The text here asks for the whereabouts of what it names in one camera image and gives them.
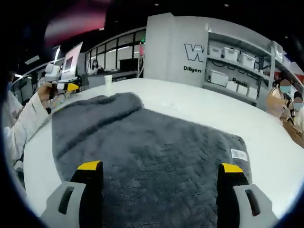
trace woman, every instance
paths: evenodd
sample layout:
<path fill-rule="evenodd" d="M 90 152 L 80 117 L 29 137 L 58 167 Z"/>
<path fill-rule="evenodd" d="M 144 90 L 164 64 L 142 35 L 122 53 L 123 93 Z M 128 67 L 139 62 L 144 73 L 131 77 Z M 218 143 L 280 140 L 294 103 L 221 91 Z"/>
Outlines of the woman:
<path fill-rule="evenodd" d="M 281 120 L 292 120 L 294 109 L 291 97 L 290 79 L 285 72 L 279 74 L 279 79 L 274 83 L 274 88 L 267 97 L 268 112 Z"/>
<path fill-rule="evenodd" d="M 21 158 L 25 143 L 31 139 L 48 117 L 42 102 L 49 99 L 51 83 L 43 84 L 23 107 L 10 91 L 15 73 L 7 74 L 7 99 L 2 109 L 2 128 L 6 152 L 12 165 Z"/>
<path fill-rule="evenodd" d="M 103 68 L 102 68 L 101 66 L 99 66 L 98 61 L 97 61 L 96 59 L 94 59 L 94 60 L 93 60 L 93 63 L 92 63 L 92 68 L 91 68 L 90 71 L 89 71 L 89 75 L 96 75 L 96 74 L 97 74 L 97 71 L 98 71 L 99 69 L 102 69 L 102 70 L 103 70 Z"/>
<path fill-rule="evenodd" d="M 303 108 L 303 99 L 300 92 L 294 93 L 294 126 L 295 128 L 302 133 L 302 138 L 304 139 L 304 108 Z"/>

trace window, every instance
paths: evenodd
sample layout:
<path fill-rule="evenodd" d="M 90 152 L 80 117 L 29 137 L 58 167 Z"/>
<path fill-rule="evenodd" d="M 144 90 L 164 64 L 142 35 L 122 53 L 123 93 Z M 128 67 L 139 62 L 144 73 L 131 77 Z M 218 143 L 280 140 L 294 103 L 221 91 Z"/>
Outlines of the window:
<path fill-rule="evenodd" d="M 96 49 L 96 48 L 94 48 L 94 49 L 92 50 L 91 57 L 96 56 L 96 51 L 97 51 L 97 49 Z"/>
<path fill-rule="evenodd" d="M 92 57 L 91 57 L 91 62 L 92 62 L 94 59 L 96 59 L 96 55 L 92 55 Z"/>
<path fill-rule="evenodd" d="M 98 61 L 98 65 L 101 66 L 103 69 L 105 67 L 105 54 L 99 54 L 97 55 L 97 61 Z"/>
<path fill-rule="evenodd" d="M 134 46 L 134 58 L 139 58 L 139 45 Z"/>
<path fill-rule="evenodd" d="M 90 59 L 86 60 L 85 66 L 86 66 L 86 72 L 88 72 L 90 69 Z"/>
<path fill-rule="evenodd" d="M 116 49 L 106 52 L 105 70 L 114 70 L 116 67 Z"/>
<path fill-rule="evenodd" d="M 106 49 L 110 50 L 116 47 L 116 42 L 117 39 L 110 41 L 109 43 L 106 44 Z"/>
<path fill-rule="evenodd" d="M 102 46 L 100 46 L 100 47 L 98 47 L 98 50 L 97 50 L 97 53 L 99 54 L 99 53 L 102 53 L 102 52 L 104 52 L 105 51 L 105 46 L 104 45 L 102 45 Z"/>
<path fill-rule="evenodd" d="M 120 60 L 132 58 L 132 46 L 122 47 L 117 51 L 117 68 L 120 69 Z"/>
<path fill-rule="evenodd" d="M 135 34 L 135 41 L 141 41 L 144 38 L 146 38 L 146 30 L 138 31 Z"/>
<path fill-rule="evenodd" d="M 57 62 L 56 62 L 56 65 L 57 65 L 57 66 L 63 65 L 63 61 L 64 61 L 64 60 L 59 60 L 59 61 L 57 61 Z"/>
<path fill-rule="evenodd" d="M 22 87 L 22 99 L 23 99 L 22 102 L 24 102 L 25 100 L 30 99 L 33 96 L 33 88 L 32 88 L 31 79 L 24 78 L 22 80 L 24 80 L 22 83 L 25 84 Z"/>
<path fill-rule="evenodd" d="M 130 44 L 130 43 L 133 43 L 133 33 L 123 37 L 119 37 L 118 39 L 118 46 Z"/>
<path fill-rule="evenodd" d="M 85 60 L 87 61 L 90 58 L 90 52 L 86 53 Z"/>

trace white jacket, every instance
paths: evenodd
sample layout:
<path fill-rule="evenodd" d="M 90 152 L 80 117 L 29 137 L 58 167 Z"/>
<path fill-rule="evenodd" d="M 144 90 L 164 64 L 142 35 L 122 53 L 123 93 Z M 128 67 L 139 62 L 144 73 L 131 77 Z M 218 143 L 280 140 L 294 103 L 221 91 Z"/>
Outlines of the white jacket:
<path fill-rule="evenodd" d="M 304 108 L 295 115 L 294 118 L 295 127 L 302 132 L 302 137 L 304 138 Z"/>
<path fill-rule="evenodd" d="M 18 116 L 17 113 L 22 108 L 17 98 L 9 91 L 2 109 L 2 123 L 6 152 L 12 165 L 21 158 L 25 143 L 48 117 L 37 93 L 32 96 Z"/>

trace hand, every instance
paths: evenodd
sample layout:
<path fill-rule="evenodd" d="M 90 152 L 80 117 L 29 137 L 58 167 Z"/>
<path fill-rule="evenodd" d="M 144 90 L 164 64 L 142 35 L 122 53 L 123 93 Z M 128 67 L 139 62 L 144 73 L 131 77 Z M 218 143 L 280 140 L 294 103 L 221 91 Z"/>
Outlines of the hand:
<path fill-rule="evenodd" d="M 47 101 L 52 90 L 52 84 L 50 82 L 44 83 L 37 91 L 41 102 Z"/>

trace fluffy gray blanket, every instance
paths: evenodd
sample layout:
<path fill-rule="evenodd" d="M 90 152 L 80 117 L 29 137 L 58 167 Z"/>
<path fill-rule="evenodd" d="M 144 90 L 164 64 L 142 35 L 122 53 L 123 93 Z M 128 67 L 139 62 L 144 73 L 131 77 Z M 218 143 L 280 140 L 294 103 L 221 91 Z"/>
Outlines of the fluffy gray blanket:
<path fill-rule="evenodd" d="M 99 96 L 52 118 L 53 155 L 63 180 L 84 162 L 104 165 L 104 226 L 216 227 L 221 162 L 251 182 L 242 138 L 143 108 L 134 94 Z"/>

